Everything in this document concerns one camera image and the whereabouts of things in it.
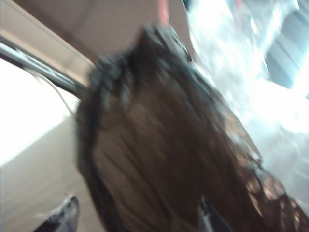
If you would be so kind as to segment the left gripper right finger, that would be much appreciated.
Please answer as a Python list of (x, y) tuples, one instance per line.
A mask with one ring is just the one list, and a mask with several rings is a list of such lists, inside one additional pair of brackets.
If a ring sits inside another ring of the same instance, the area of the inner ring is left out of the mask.
[(198, 231), (199, 232), (231, 232), (232, 229), (219, 215), (210, 202), (201, 196), (198, 204)]

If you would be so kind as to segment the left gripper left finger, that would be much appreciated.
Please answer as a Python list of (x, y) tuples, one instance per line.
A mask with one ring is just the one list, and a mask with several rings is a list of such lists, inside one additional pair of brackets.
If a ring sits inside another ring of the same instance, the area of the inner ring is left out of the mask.
[(76, 232), (80, 206), (75, 195), (69, 195), (63, 203), (49, 212), (46, 220), (34, 232)]

